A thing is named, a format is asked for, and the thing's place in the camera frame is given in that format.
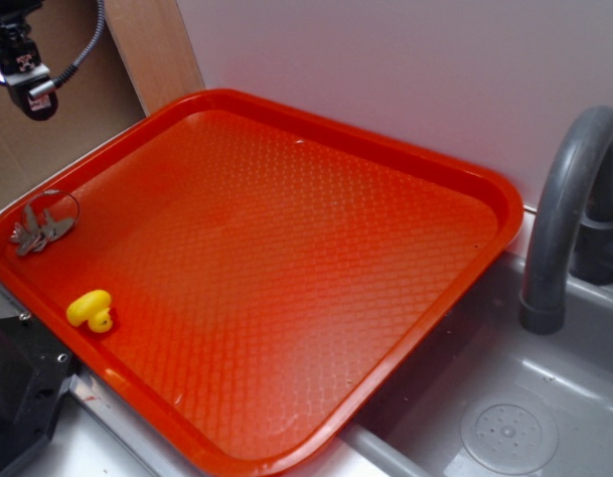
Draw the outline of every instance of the tray rim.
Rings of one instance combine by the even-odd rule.
[[[481,247],[476,257],[418,318],[412,329],[395,343],[387,355],[382,357],[380,362],[327,419],[299,446],[277,454],[272,459],[234,459],[224,454],[207,438],[201,439],[205,449],[199,450],[200,446],[194,445],[193,439],[198,439],[199,435],[203,436],[195,427],[191,424],[184,425],[185,422],[172,422],[167,409],[161,408],[158,402],[145,403],[147,401],[145,398],[154,394],[153,391],[150,393],[146,386],[143,389],[143,387],[137,387],[134,384],[129,385],[127,380],[124,379],[123,373],[104,369],[102,366],[91,367],[199,468],[220,475],[268,475],[285,471],[297,465],[316,453],[341,430],[343,425],[361,407],[361,404],[375,392],[378,384],[387,379],[396,366],[413,352],[420,341],[440,321],[440,317],[474,284],[476,279],[511,242],[522,223],[524,205],[514,186],[501,175],[489,169],[249,94],[229,89],[210,89],[184,96],[164,107],[22,196],[0,213],[0,248],[6,247],[6,241],[3,238],[10,234],[12,224],[19,217],[19,211],[23,204],[39,194],[40,191],[53,188],[71,191],[82,183],[82,177],[91,178],[122,160],[129,152],[148,142],[156,134],[161,133],[164,130],[163,126],[166,126],[165,128],[171,127],[191,114],[211,109],[224,109],[255,120],[259,120],[256,116],[263,112],[266,114],[265,120],[260,122],[272,124],[281,120],[284,130],[301,134],[305,138],[333,147],[335,147],[335,142],[340,140],[350,142],[353,150],[344,149],[344,152],[357,154],[360,157],[365,155],[365,152],[362,153],[362,151],[367,150],[367,148],[371,151],[386,151],[389,154],[389,159],[382,161],[383,165],[406,174],[412,174],[422,169],[422,179],[484,202],[492,209],[499,224],[495,237]],[[309,134],[304,134],[304,127],[309,130]],[[451,178],[449,175],[446,178],[442,174],[448,170],[457,171],[458,180]],[[0,281],[18,298],[25,297],[22,299],[24,304],[40,316],[42,320],[43,316],[56,315],[59,311],[52,304],[47,303],[48,300],[31,293],[33,284],[22,279],[21,276],[17,276],[1,262]],[[64,342],[71,340],[75,330],[70,327],[67,320],[48,321],[51,322],[47,323],[48,326]],[[87,366],[90,366],[89,363],[96,362],[99,348],[104,347],[95,341],[84,341],[80,344],[77,354]]]

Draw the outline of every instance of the textured tray surface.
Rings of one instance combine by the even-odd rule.
[[[480,199],[219,108],[79,178],[77,227],[23,259],[0,249],[3,279],[213,472],[306,457],[502,249]],[[101,336],[63,311],[95,288],[117,312]]]

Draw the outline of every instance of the wooden panel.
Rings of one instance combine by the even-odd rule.
[[[176,0],[107,0],[105,6],[147,114],[205,88]]]

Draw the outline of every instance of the keys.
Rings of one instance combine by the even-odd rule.
[[[17,247],[17,254],[19,256],[27,255],[30,251],[42,251],[48,243],[58,240],[67,234],[76,222],[72,217],[55,221],[50,211],[44,209],[46,222],[39,226],[35,212],[30,204],[24,207],[24,217],[26,227],[16,223],[14,231],[10,236],[12,243],[19,244]]]

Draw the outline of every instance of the white wall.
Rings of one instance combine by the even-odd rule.
[[[477,162],[536,205],[564,132],[613,105],[613,0],[178,0],[207,87]]]

